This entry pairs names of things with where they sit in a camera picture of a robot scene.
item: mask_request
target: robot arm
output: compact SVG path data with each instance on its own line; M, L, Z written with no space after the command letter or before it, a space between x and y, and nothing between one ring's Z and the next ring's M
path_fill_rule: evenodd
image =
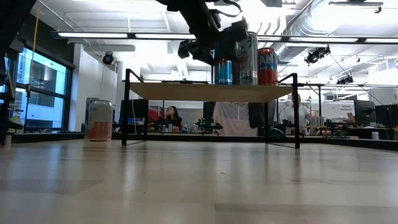
M180 11L181 15L189 26L189 32L194 34L197 40L184 40L181 42L178 55L185 58L192 54L193 59L201 60L213 65L213 57L210 51L219 42L237 42L247 38L248 25L245 20L235 22L231 27L219 31L221 27L218 14L229 15L217 9L209 9L206 2L217 2L219 0L157 0L167 6L168 11ZM226 4L240 6L230 0L223 0Z

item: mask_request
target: silver duct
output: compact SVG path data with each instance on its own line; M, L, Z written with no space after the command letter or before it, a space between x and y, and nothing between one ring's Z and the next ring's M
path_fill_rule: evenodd
M285 35L328 35L336 27L325 26L323 30L315 29L313 27L314 21L320 19L314 14L318 14L320 11L325 11L328 7L328 1L326 0L314 0L310 5L299 15L297 20L290 26L286 28ZM278 52L279 61L281 64L289 63L291 60L301 54L308 47L292 47L286 46L283 43L274 43L271 45L276 52Z

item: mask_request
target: wooden floor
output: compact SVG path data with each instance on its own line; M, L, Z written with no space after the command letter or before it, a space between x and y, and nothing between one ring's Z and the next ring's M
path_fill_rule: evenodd
M398 154L119 141L0 149L0 223L398 223Z

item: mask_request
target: ceiling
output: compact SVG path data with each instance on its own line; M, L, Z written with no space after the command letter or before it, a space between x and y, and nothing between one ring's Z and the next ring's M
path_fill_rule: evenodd
M240 0L243 16L248 20L249 30L259 34L281 34L285 31L286 23L303 8L309 0L285 0L295 2L296 5L282 9L268 8L260 0ZM383 10L379 14L374 9L360 9L353 7L334 7L324 11L312 9L304 11L302 17L312 14L316 19L310 21L314 27L333 27L328 35L344 36L396 36L398 35L398 12L396 0L383 0ZM165 6L155 0L40 0L32 14L40 11L40 19L55 30L85 31L85 32L164 32L188 33L188 26L177 12L167 12ZM214 6L224 12L234 13L233 7ZM232 22L240 20L221 16L222 29ZM180 70L181 59L176 57L178 41L164 40L91 40L82 42L86 49L103 54L100 50L106 46L134 45L135 52L115 52L120 60L139 58L141 73L171 74ZM354 69L355 75L366 75L367 69L385 58L398 58L398 46L395 45L330 45L331 56L320 60L309 67L304 57L313 47L303 48L303 52L289 62L289 66L280 66L281 75L297 72L301 77L317 78L318 82L327 82L330 77L339 77L345 70ZM191 58L183 60L188 71L210 71L210 67Z

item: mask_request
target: wooden tabletop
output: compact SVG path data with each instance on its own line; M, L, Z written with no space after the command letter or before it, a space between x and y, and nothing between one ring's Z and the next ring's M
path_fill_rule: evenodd
M292 92L289 86L130 83L130 90L146 100L266 103Z

